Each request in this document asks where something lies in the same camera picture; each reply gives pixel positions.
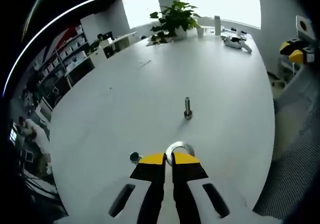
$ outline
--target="metal ring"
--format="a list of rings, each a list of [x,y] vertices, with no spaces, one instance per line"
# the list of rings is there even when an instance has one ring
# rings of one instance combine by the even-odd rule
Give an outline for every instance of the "metal ring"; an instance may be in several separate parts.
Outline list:
[[[179,148],[179,147],[182,147],[183,149],[187,150],[187,152],[188,152],[189,155],[195,156],[194,149],[193,149],[193,147],[192,147],[190,144],[185,143],[185,142],[183,142],[183,141],[177,141],[177,142],[171,144],[171,145],[167,148],[167,150],[166,150],[166,152],[165,152],[165,155],[166,155],[166,157],[167,157],[167,158],[166,158],[166,159],[167,159],[166,161],[168,162],[168,164],[169,164],[170,166],[172,166],[172,157],[171,157],[171,154],[172,154],[172,152],[173,152],[175,149],[177,149],[177,148]]]

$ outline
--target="box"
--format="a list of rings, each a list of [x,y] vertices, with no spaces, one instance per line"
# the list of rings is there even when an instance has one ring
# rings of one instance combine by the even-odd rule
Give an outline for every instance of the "box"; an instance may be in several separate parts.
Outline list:
[[[75,67],[75,64],[74,63],[70,63],[67,67],[66,67],[66,72],[69,73],[71,72],[71,70],[73,70]]]
[[[65,51],[68,55],[72,54],[72,48],[70,46],[66,47]]]
[[[79,41],[80,46],[86,43],[86,40],[84,38],[79,38],[77,39],[77,41]]]
[[[66,52],[65,52],[65,51],[61,51],[60,57],[61,57],[62,59],[64,59],[65,57],[67,57]]]
[[[49,74],[49,71],[47,69],[45,69],[43,72],[42,72],[43,76],[47,76]]]
[[[84,51],[81,51],[77,56],[79,59],[85,59],[87,57],[87,55]]]
[[[79,25],[78,27],[75,28],[76,33],[79,35],[83,32],[82,26]]]
[[[76,41],[76,42],[71,46],[71,48],[73,49],[73,51],[75,51],[77,48],[79,48],[78,42]]]
[[[51,72],[52,70],[54,70],[54,68],[55,68],[54,65],[50,64],[47,69],[49,72]]]
[[[64,75],[63,70],[59,70],[58,72],[56,72],[55,76],[57,76],[57,78],[61,78]]]
[[[55,67],[59,64],[59,60],[56,58],[52,63],[53,63],[53,66]]]

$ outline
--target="white device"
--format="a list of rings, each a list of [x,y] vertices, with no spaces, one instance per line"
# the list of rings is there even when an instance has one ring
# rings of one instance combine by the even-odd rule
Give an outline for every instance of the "white device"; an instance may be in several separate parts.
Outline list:
[[[252,52],[252,49],[240,38],[238,37],[225,37],[221,36],[223,39],[223,43],[229,47],[232,47],[234,49],[246,49],[249,53]]]

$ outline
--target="green plant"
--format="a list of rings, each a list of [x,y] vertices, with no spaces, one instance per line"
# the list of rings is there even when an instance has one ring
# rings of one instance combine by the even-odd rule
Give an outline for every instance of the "green plant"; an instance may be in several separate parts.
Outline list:
[[[193,17],[200,17],[193,9],[196,6],[192,6],[189,3],[174,1],[171,7],[164,7],[162,12],[154,12],[150,14],[150,18],[158,19],[160,25],[153,26],[151,31],[157,32],[157,35],[153,35],[151,41],[155,44],[166,43],[167,37],[177,36],[175,30],[180,26],[184,31],[198,27],[197,22]]]

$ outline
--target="potted plant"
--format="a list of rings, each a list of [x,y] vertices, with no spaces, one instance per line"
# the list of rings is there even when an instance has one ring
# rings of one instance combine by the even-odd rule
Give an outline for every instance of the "potted plant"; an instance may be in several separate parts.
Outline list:
[[[167,43],[168,38],[173,38],[173,40],[185,39],[187,30],[199,26],[193,18],[200,17],[193,11],[196,6],[174,1],[171,7],[164,8],[162,12],[150,14],[150,18],[159,20],[159,26],[151,28],[151,31],[157,32],[157,35],[153,35],[151,38],[153,44]]]

